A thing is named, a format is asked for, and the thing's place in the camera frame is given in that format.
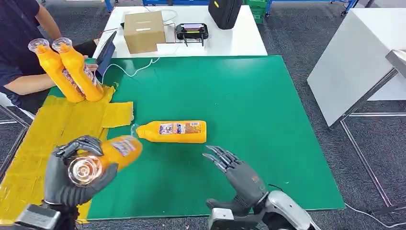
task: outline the clear bottle cap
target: clear bottle cap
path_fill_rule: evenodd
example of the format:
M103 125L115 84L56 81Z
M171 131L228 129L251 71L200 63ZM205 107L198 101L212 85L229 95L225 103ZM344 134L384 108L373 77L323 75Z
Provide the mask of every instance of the clear bottle cap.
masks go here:
M68 52L72 48L72 40L66 37L61 37L52 43L52 48L58 53Z
M36 54L43 54L50 49L49 42L43 38L37 38L28 43L28 49Z
M77 186L86 187L102 174L102 170L102 163L96 156L78 156L70 162L68 176Z
M135 137L135 138L139 138L138 134L137 134L137 128L139 127L138 124L134 123L131 127L130 127L130 132L131 132L131 136Z

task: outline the green crate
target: green crate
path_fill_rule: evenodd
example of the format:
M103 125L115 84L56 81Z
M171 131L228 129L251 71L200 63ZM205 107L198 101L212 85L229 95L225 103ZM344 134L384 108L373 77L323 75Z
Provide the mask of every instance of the green crate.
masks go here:
M256 7L250 7L252 15L265 15L266 9L265 8L256 8Z
M256 24L262 24L264 22L265 15L253 15Z
M251 8L252 16L254 16L255 23L257 23L257 24L263 23L266 9L258 8L258 7L250 7L250 8Z
M266 8L266 5L268 4L268 0L244 0L244 3L251 7Z

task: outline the white table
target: white table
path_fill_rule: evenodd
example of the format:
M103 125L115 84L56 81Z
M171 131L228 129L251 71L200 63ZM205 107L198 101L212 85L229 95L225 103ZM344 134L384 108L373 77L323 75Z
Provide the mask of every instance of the white table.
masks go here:
M172 24L164 26L167 43L157 44L158 51L130 54L120 23L124 22L126 14L148 12L148 10L143 6L115 7L93 57L96 58L99 55L102 46L113 31L117 31L113 41L116 46L113 58L268 55L249 6L241 6L236 25L231 30L219 29L211 18L207 6L148 6L147 8L150 11L161 11L163 20L168 20L177 14L175 18L164 24L205 23L209 31L209 38L204 40L204 47L201 43L188 43L188 46L184 43L174 43L175 26Z
M352 9L323 52L307 82L329 127L340 123L382 197L376 215L399 211L368 164L344 119L348 116L406 116L355 113L367 100L406 100L406 9Z

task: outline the yellow paper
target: yellow paper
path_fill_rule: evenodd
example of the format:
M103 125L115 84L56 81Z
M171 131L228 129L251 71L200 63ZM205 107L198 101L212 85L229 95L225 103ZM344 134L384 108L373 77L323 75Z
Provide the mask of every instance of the yellow paper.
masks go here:
M114 88L103 89L104 97L98 102L70 103L65 98L47 97L0 184L1 225L12 224L27 204L41 203L46 164L55 146L83 135L106 140L108 129L103 128L103 121L109 127L130 124L132 103L114 106L110 104ZM113 114L114 119L105 116L106 112ZM91 201L79 207L79 219L86 219L90 204Z
M118 126L128 126L134 119L133 103L111 103L106 106L104 117L101 122L103 128L114 128Z

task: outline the robotic hand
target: robotic hand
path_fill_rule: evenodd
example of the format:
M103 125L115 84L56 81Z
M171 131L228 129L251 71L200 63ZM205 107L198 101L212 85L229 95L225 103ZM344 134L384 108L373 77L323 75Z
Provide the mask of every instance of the robotic hand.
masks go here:
M102 156L100 141L90 136L79 137L67 145L54 149L45 172L44 200L41 206L29 204L16 219L12 229L73 230L78 217L77 205L88 202L106 187L117 175L116 163L112 163L103 176L88 187L74 185L68 176L69 160L78 150Z
M257 173L233 153L207 146L215 155L204 153L236 190L230 202L206 201L212 210L210 230L254 229L262 220L270 230L320 230L310 215L282 191L267 191ZM248 215L251 208L254 215Z
M227 177L228 181L236 190L237 194L230 202L219 202L208 199L207 206L230 209L234 215L246 216L252 207L257 206L269 193L264 182L257 173L244 161L240 161L233 153L217 146L207 146L215 155L203 153L210 159Z
M102 156L100 141L90 136L79 137L67 145L57 147L51 154L45 172L44 201L51 205L76 207L88 202L95 194L106 187L117 175L118 164L112 163L102 177L88 187L74 185L68 177L68 161L78 150L89 151Z

